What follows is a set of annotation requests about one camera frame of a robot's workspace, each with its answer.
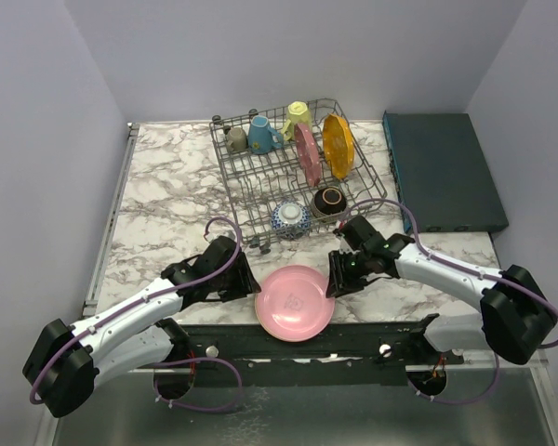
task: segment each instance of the blue and white bowl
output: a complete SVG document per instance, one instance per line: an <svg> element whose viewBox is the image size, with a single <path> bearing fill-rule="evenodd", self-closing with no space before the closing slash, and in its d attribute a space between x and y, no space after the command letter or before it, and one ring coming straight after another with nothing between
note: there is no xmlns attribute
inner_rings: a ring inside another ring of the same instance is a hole
<svg viewBox="0 0 558 446"><path fill-rule="evenodd" d="M286 200L271 214L271 227L279 237L295 240L310 230L310 212L298 202Z"/></svg>

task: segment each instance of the wire dish rack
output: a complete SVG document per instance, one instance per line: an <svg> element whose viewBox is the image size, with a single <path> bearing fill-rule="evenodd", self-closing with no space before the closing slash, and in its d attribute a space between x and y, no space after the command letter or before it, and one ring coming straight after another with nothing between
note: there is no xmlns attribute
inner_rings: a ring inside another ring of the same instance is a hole
<svg viewBox="0 0 558 446"><path fill-rule="evenodd" d="M271 226L271 214L284 200L294 200L310 209L314 194L329 186L337 187L343 192L348 207L368 198L384 198L387 195L375 168L368 162L355 138L352 171L341 181L332 176L323 150L323 123L330 113L335 113L346 121L347 117L334 99L310 100L307 104L312 116L312 134L318 145L322 165L320 184L315 188L306 182L299 166L294 141L288 141L282 149L264 155L253 154L249 150L231 152L227 149L223 127L242 127L247 134L251 118L260 114L269 118L272 127L280 130L287 119L287 106L264 111L251 110L248 114L233 118L221 119L215 116L209 124L233 217L243 232L246 245L251 248L259 247L263 254L270 251L272 243L281 239L281 234ZM360 212L374 213L381 205L382 203L369 205ZM334 224L326 219L312 217L309 234L330 231L333 227Z"/></svg>

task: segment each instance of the yellow plate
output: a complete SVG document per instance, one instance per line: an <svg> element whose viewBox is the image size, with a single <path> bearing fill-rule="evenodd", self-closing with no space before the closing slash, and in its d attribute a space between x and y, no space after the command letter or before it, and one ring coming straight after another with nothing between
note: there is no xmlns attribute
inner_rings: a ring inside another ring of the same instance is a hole
<svg viewBox="0 0 558 446"><path fill-rule="evenodd" d="M323 147L333 176L344 179L352 170L355 147L347 121L336 114L331 113L325 119Z"/></svg>

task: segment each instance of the black bowl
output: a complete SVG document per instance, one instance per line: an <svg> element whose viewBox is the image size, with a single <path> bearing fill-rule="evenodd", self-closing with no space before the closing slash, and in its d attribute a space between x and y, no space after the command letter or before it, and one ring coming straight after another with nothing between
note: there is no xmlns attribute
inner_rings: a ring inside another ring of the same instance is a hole
<svg viewBox="0 0 558 446"><path fill-rule="evenodd" d="M323 188L314 194L312 213L317 217L334 216L346 208L345 195L337 188Z"/></svg>

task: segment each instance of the gray mug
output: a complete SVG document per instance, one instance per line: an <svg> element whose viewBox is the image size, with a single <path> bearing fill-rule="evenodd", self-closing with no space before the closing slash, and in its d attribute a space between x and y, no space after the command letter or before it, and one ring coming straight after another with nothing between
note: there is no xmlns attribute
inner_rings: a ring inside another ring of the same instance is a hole
<svg viewBox="0 0 558 446"><path fill-rule="evenodd" d="M246 132L242 127L232 127L227 135L227 152L244 151L248 147Z"/></svg>

